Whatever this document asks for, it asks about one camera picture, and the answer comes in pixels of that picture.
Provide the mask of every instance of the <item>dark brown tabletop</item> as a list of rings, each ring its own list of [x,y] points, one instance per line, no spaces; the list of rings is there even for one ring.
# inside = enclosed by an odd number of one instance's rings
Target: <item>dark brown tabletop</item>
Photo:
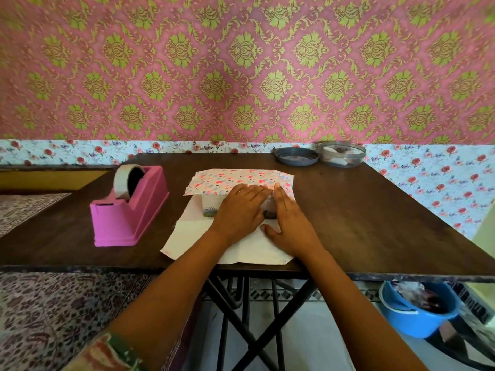
[[[159,272],[160,253],[208,168],[278,169],[293,174],[295,198],[323,245],[354,280],[495,281],[495,260],[367,164],[289,167],[273,154],[139,154],[127,163],[162,165],[170,195],[136,246],[95,247],[89,205],[112,188],[109,171],[0,238],[3,271]],[[219,265],[223,276],[308,277],[302,264]]]

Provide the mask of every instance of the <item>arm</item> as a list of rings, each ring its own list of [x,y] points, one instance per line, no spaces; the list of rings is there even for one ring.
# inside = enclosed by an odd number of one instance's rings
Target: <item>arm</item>
[[[227,248],[263,222],[260,206],[271,193],[266,187],[243,184],[234,187],[222,202],[210,229],[115,318],[103,336],[122,339],[148,369],[159,370],[179,338],[211,270]],[[89,358],[90,369],[99,370],[90,355],[92,346],[67,369],[80,369],[75,368],[77,362]]]
[[[274,198],[282,232],[277,233],[269,225],[263,225],[263,230],[275,245],[306,265],[339,326],[357,371],[427,371],[426,366],[323,248],[311,223],[294,200],[280,186],[275,186]]]

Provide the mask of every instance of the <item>sleeve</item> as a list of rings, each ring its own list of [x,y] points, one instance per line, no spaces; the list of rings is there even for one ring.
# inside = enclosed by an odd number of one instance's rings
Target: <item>sleeve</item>
[[[136,351],[122,339],[104,332],[62,371],[147,371]]]

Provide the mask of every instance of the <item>tape roll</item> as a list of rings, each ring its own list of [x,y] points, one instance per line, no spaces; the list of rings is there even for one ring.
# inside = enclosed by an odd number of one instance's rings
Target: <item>tape roll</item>
[[[145,176],[145,170],[141,165],[122,165],[115,172],[113,178],[113,190],[117,199],[130,200],[139,180]]]

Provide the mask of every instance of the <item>pink tape dispenser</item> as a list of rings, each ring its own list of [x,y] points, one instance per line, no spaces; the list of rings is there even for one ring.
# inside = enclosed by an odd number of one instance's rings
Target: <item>pink tape dispenser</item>
[[[133,246],[169,194],[160,166],[123,165],[105,199],[90,204],[95,246]]]

